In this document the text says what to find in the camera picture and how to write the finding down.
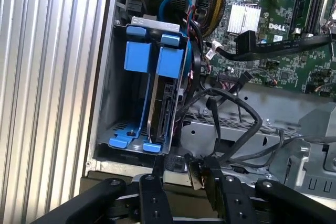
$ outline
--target dell logo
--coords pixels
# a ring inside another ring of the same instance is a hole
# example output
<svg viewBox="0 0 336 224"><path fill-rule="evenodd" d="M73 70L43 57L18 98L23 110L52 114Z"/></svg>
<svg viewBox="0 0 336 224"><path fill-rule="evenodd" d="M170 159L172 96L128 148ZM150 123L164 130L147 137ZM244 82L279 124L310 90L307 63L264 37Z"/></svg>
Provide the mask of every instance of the dell logo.
<svg viewBox="0 0 336 224"><path fill-rule="evenodd" d="M286 31L284 25L277 25L277 24L269 23L268 28L269 28L269 29L274 29L274 30L279 30L279 31Z"/></svg>

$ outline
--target black wire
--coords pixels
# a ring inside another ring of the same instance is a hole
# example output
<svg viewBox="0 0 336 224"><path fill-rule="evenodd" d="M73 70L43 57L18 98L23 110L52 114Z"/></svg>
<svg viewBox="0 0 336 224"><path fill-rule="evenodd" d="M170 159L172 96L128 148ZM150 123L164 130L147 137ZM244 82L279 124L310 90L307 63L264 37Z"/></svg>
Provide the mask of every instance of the black wire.
<svg viewBox="0 0 336 224"><path fill-rule="evenodd" d="M216 52L222 55L224 58L233 61L253 61L275 58L283 55L295 54L297 52L308 51L321 46L325 46L332 42L332 38L327 35L315 35L307 38L300 38L294 40L283 40L273 43L256 44L254 42L252 47L253 52L246 52L243 54L231 54L224 51L222 48L217 48ZM211 47L211 42L206 42L208 47Z"/></svg>
<svg viewBox="0 0 336 224"><path fill-rule="evenodd" d="M237 98L239 98L239 88L237 89ZM239 116L239 121L242 123L243 122L243 119L241 117L241 109L240 109L240 106L238 106L238 116Z"/></svg>
<svg viewBox="0 0 336 224"><path fill-rule="evenodd" d="M222 156L220 157L221 162L226 162L229 160L252 136L254 136L262 125L262 120L260 115L246 102L236 97L235 95L229 93L226 90L218 89L218 88L210 88L199 92L195 95L190 102L185 104L182 108L180 108L176 112L176 118L180 119L200 98L206 95L221 95L226 97L228 100L242 107L246 112L248 112L252 118L255 120L254 124L234 143L234 145Z"/></svg>
<svg viewBox="0 0 336 224"><path fill-rule="evenodd" d="M221 133L221 127L220 127L221 123L219 122L219 113L218 113L218 107L217 107L216 99L214 97L209 97L207 102L206 102L206 106L212 112L212 116L213 116L214 122L215 122L216 132L217 132L217 136L218 136L218 140L215 141L215 143L217 142L217 144L216 144L216 146L214 146L213 152L209 155L209 156L212 156L216 152L216 150L218 150L218 148L220 146L220 141L222 139L222 133Z"/></svg>
<svg viewBox="0 0 336 224"><path fill-rule="evenodd" d="M198 49L197 43L191 41L192 51L193 51L193 80L189 92L186 95L185 102L191 100L194 96L194 93L198 87L198 84L201 80L201 52Z"/></svg>
<svg viewBox="0 0 336 224"><path fill-rule="evenodd" d="M296 139L303 139L309 143L321 143L321 144L330 144L333 142L336 142L336 137L334 136L326 136L326 137L316 137L316 136L296 136L296 137L292 137L292 138L288 138L286 140L284 140L284 143L282 146L285 146L289 143L291 143L292 141L296 140ZM277 148L279 147L279 144L275 144L267 149L264 149L258 153L253 153L253 154L249 154L249 155L244 155L244 156L240 156L235 158L235 162L236 161L246 161L246 160L250 160L250 159L256 159L256 158L260 158L260 157L264 157L266 155L268 155L269 153L275 151Z"/></svg>
<svg viewBox="0 0 336 224"><path fill-rule="evenodd" d="M284 130L282 130L282 129L279 130L279 137L280 137L280 141L277 144L277 148L275 149L275 151L272 152L271 156L269 157L269 159L266 163L264 163L262 165L255 165L255 164L250 164L250 163L241 161L241 160L239 160L239 158L230 159L230 162L234 163L234 164L244 165L244 166L251 167L251 168L263 168L263 167L269 166L283 146L283 143L285 141Z"/></svg>
<svg viewBox="0 0 336 224"><path fill-rule="evenodd" d="M197 36L197 39L198 39L198 46L199 46L200 52L202 54L203 53L203 35L201 33L200 27L193 20L190 20L190 25L194 29L194 31L196 32L196 36Z"/></svg>
<svg viewBox="0 0 336 224"><path fill-rule="evenodd" d="M206 90L206 88L205 88L205 79L206 79L206 77L204 77L204 76L202 76L201 78L200 78L200 87L201 87L201 89L202 90Z"/></svg>

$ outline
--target capacitor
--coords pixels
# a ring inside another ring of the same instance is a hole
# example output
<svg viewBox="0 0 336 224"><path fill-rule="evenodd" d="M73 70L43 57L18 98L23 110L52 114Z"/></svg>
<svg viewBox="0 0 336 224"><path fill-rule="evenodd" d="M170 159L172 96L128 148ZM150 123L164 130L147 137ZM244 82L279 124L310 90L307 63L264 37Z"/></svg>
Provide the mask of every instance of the capacitor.
<svg viewBox="0 0 336 224"><path fill-rule="evenodd" d="M228 66L228 67L225 68L225 72L234 73L235 69L233 67Z"/></svg>

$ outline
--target blue cable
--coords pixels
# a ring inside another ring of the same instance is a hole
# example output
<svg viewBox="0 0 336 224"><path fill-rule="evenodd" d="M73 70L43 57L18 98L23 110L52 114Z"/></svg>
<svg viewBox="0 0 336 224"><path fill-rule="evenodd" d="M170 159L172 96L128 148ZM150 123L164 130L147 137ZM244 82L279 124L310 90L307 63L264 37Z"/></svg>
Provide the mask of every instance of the blue cable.
<svg viewBox="0 0 336 224"><path fill-rule="evenodd" d="M160 7L159 7L159 21L163 21L163 11L164 11L164 7L166 6L166 4L171 1L171 0L163 0ZM192 0L188 0L189 5L192 6L193 2Z"/></svg>
<svg viewBox="0 0 336 224"><path fill-rule="evenodd" d="M159 14L158 14L159 21L164 21L164 19L163 19L163 12L164 12L164 8L165 8L166 4L169 1L171 1L171 0L163 0L162 3L160 4ZM188 3L190 5L190 7L193 5L192 0L188 0ZM183 77L184 78L188 75L188 73L190 71L191 58L192 58L191 43L188 40L188 44L187 44L187 58L185 59L185 67L184 67L184 72L183 72Z"/></svg>

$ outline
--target ridged aluminum side panel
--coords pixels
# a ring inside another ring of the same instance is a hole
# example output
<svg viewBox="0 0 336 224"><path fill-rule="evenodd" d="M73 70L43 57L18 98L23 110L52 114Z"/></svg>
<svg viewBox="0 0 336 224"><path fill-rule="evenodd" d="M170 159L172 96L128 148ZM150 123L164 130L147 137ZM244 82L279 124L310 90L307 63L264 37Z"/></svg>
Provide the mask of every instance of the ridged aluminum side panel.
<svg viewBox="0 0 336 224"><path fill-rule="evenodd" d="M0 0L3 223L79 191L105 1Z"/></svg>

